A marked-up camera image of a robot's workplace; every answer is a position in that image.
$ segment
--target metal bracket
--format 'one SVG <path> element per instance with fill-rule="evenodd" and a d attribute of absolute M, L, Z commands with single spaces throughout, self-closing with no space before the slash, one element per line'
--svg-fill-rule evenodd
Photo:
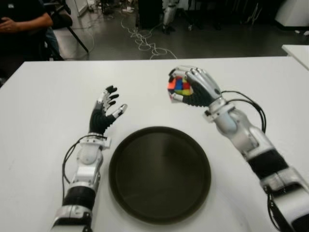
<path fill-rule="evenodd" d="M 227 105 L 222 106 L 221 108 L 219 108 L 218 110 L 216 110 L 214 112 L 210 112 L 209 110 L 207 110 L 207 111 L 205 111 L 206 120 L 209 123 L 212 123 L 217 117 L 219 117 L 220 115 L 222 115 L 225 112 L 228 112 L 228 111 L 230 111 L 234 108 L 235 108 L 235 105 L 227 104 Z"/>
<path fill-rule="evenodd" d="M 107 137 L 103 140 L 103 148 L 110 148 L 112 143 L 111 137 Z"/>
<path fill-rule="evenodd" d="M 309 194 L 308 184 L 298 173 L 298 171 L 293 167 L 281 170 L 260 181 L 260 185 L 266 193 L 268 193 L 268 189 L 276 192 L 292 184 L 298 184 Z"/>

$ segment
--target person's hand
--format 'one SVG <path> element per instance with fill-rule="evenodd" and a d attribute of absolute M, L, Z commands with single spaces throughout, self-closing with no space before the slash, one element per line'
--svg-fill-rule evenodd
<path fill-rule="evenodd" d="M 17 33 L 19 32 L 18 23 L 10 18 L 1 18 L 2 23 L 0 23 L 0 33 Z"/>

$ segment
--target robot leg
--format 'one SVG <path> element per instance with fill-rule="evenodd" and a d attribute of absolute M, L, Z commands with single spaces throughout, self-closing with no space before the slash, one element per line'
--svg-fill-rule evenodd
<path fill-rule="evenodd" d="M 170 23 L 174 21 L 179 1 L 180 0 L 169 0 L 169 5 L 164 11 L 163 32 L 166 34 L 169 33 L 168 28 Z"/>

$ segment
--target rubik's cube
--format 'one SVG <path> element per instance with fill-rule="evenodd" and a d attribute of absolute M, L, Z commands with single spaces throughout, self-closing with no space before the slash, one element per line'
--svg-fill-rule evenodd
<path fill-rule="evenodd" d="M 172 93 L 177 93 L 181 95 L 191 95 L 192 91 L 190 84 L 182 77 L 176 77 L 168 85 L 168 91 Z"/>

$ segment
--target silver robotic arm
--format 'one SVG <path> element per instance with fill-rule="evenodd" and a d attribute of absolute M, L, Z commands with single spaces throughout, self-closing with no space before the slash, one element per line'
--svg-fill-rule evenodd
<path fill-rule="evenodd" d="M 242 111 L 222 97 L 220 88 L 207 72 L 179 66 L 170 72 L 169 82 L 179 77 L 190 83 L 193 94 L 183 96 L 174 92 L 170 97 L 189 105 L 208 107 L 206 119 L 230 139 L 259 177 L 275 226 L 282 232 L 309 232 L 309 186 L 300 174 L 288 166 L 266 135 Z"/>
<path fill-rule="evenodd" d="M 103 91 L 90 118 L 89 134 L 79 139 L 65 156 L 62 172 L 70 185 L 66 196 L 63 196 L 62 207 L 56 213 L 52 232 L 92 232 L 92 209 L 100 182 L 102 151 L 111 143 L 110 138 L 103 134 L 127 108 L 124 104 L 112 114 L 106 115 L 109 107 L 115 104 L 113 99 L 119 96 L 111 95 L 116 90 L 117 88 L 110 86 Z M 77 154 L 77 169 L 70 182 L 65 175 L 65 163 L 77 144 L 82 148 Z"/>

